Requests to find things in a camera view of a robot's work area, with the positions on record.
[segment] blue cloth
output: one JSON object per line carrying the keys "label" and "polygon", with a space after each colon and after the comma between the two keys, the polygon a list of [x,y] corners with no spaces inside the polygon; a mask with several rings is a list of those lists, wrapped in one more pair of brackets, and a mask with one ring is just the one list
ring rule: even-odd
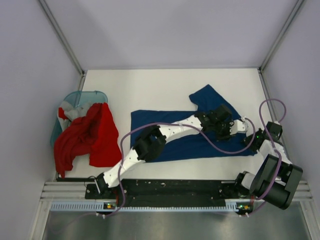
{"label": "blue cloth", "polygon": [[[225,104],[232,112],[233,120],[239,119],[240,115],[237,111],[217,93],[210,85],[206,85],[199,91],[189,96],[192,103],[198,106],[198,111],[208,112],[215,110],[221,104]],[[154,110],[137,110],[131,113],[131,130],[134,130],[142,125],[163,122],[173,123],[180,121],[194,115],[195,111],[154,111]],[[131,135],[130,145],[133,146],[136,137],[141,131],[135,132]],[[206,133],[208,138],[220,149],[225,151],[235,152],[245,147],[241,141],[246,137],[244,133],[238,133],[229,141],[216,141],[215,133]],[[252,156],[255,153],[247,149],[239,154],[233,156]],[[198,158],[212,158],[225,157],[229,154],[222,153],[213,148],[207,140],[201,135],[188,135],[182,138],[173,140],[165,145],[162,154],[153,162],[165,162],[182,159],[198,159]]]}

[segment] laundry basket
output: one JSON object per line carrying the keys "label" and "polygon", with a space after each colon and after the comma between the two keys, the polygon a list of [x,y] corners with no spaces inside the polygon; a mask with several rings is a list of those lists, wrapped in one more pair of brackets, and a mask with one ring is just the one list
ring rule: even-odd
{"label": "laundry basket", "polygon": [[[77,108],[85,103],[107,103],[108,98],[102,91],[74,91],[64,98],[64,101],[70,103],[74,108]],[[51,134],[50,144],[55,145],[56,139],[62,133],[62,129],[58,118],[55,120],[53,131]]]}

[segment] gray floor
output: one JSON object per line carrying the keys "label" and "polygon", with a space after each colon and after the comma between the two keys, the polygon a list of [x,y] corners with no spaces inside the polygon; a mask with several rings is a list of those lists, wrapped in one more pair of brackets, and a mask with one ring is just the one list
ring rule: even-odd
{"label": "gray floor", "polygon": [[[50,225],[63,228],[83,212],[51,212]],[[44,240],[308,240],[298,202],[287,210],[270,204],[255,215],[233,217],[214,213],[123,212],[106,218],[87,215],[60,234],[47,228]]]}

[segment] metal frame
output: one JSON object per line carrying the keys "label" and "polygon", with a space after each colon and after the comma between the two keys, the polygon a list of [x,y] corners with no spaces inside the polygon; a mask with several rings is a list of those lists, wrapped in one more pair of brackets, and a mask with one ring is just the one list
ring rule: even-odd
{"label": "metal frame", "polygon": [[[37,2],[42,8],[54,32],[56,33],[63,49],[65,50],[72,64],[80,74],[80,81],[77,89],[81,91],[83,89],[84,82],[86,79],[86,72],[83,70],[78,59],[76,58],[64,33],[62,32],[55,17],[53,16],[46,0],[37,0]],[[264,78],[264,70],[266,69],[272,57],[274,56],[277,49],[281,45],[290,27],[292,26],[292,23],[297,18],[298,14],[303,8],[305,2],[306,0],[297,0],[294,8],[292,9],[287,20],[285,21],[284,26],[282,27],[278,37],[273,42],[268,54],[263,60],[261,67],[258,68],[258,74],[261,80],[261,85],[262,85],[266,99],[271,98],[271,95],[269,92],[267,81]],[[269,112],[271,115],[271,119],[274,121],[275,119],[277,119],[277,111],[275,109],[275,106],[272,102],[268,102],[267,104],[268,104]],[[283,137],[283,135],[281,137],[281,140],[284,145],[284,149],[288,154],[286,144],[285,144],[286,143],[285,137]],[[85,199],[85,191],[86,191],[86,187],[84,186],[83,182],[46,182],[43,187],[35,221],[28,239],[42,240],[47,219],[49,216],[49,211],[53,203],[73,202],[76,204],[84,203],[85,205],[100,204],[99,200]],[[234,202],[234,201],[239,202],[239,199],[228,199],[227,202]],[[320,240],[320,215],[315,205],[315,202],[313,200],[307,181],[300,181],[297,192],[294,195],[293,201],[298,201],[301,204],[301,209],[302,209],[305,222],[308,227],[311,238],[313,240]]]}

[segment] table surface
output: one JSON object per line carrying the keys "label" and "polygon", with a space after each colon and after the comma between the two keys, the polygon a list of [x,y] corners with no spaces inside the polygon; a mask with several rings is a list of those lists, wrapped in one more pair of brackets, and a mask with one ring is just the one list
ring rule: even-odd
{"label": "table surface", "polygon": [[[265,100],[258,70],[234,69],[132,69],[89,70],[83,91],[102,91],[108,97],[109,108],[119,131],[119,139],[130,131],[131,112],[135,110],[195,111],[197,106],[189,95],[210,84],[241,116],[250,118],[256,128],[262,128],[259,105]],[[271,120],[265,105],[265,122]],[[125,154],[130,140],[124,142]],[[243,171],[255,174],[263,162],[255,156],[197,158],[167,162],[144,163],[126,173],[128,179],[190,179],[234,180]],[[87,178],[107,171],[109,167],[89,165],[89,155],[78,156],[66,178]]]}

